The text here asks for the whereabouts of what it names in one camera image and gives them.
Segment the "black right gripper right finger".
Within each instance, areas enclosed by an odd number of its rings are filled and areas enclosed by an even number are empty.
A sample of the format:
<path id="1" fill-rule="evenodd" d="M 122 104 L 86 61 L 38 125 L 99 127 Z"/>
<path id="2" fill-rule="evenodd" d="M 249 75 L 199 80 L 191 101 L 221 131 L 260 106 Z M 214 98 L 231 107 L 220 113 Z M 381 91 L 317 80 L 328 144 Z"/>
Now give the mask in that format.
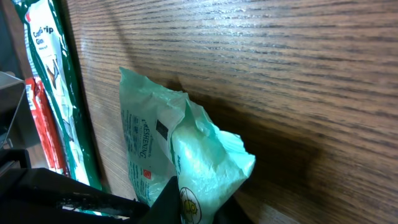
<path id="1" fill-rule="evenodd" d="M 149 211 L 138 223 L 181 223 L 182 203 L 177 178 L 172 177 Z M 214 224 L 253 224 L 237 200 L 231 196 L 215 213 Z"/>

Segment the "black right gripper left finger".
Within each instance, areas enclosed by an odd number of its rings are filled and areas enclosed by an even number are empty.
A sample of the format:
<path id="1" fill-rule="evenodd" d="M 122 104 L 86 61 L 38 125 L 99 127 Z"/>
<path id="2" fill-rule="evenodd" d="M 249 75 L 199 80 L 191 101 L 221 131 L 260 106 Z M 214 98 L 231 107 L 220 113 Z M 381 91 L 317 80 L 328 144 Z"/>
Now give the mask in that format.
<path id="1" fill-rule="evenodd" d="M 25 149 L 1 150 L 1 223 L 138 223 L 149 206 L 31 166 Z"/>

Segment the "mint green sachet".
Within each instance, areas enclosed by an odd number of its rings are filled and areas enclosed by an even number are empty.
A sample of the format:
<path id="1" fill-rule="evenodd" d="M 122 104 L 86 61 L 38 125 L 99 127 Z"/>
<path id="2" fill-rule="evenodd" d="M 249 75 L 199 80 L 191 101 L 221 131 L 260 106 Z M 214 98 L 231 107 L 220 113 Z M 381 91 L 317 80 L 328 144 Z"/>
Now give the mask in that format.
<path id="1" fill-rule="evenodd" d="M 129 179 L 138 200 L 153 205 L 176 177 L 182 221 L 211 223 L 251 175 L 255 156 L 185 92 L 122 68 L 119 99 Z"/>

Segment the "red coffee stick sachet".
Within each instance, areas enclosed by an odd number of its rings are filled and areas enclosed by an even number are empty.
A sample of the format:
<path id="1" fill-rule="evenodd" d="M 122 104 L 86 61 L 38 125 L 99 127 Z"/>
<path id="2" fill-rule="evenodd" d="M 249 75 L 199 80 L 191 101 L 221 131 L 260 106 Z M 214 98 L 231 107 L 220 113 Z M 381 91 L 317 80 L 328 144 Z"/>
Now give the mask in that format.
<path id="1" fill-rule="evenodd" d="M 26 79 L 25 92 L 49 169 L 70 177 L 63 147 L 41 79 Z"/>

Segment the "green white gloves package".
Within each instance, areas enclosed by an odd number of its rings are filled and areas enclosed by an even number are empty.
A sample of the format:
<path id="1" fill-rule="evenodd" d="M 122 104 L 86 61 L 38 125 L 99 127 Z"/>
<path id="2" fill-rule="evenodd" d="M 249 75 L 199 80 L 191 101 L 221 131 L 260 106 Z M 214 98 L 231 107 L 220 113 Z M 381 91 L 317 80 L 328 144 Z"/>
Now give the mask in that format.
<path id="1" fill-rule="evenodd" d="M 73 179 L 102 190 L 78 77 L 60 18 L 60 1 L 13 1 L 33 74 L 45 89 Z"/>

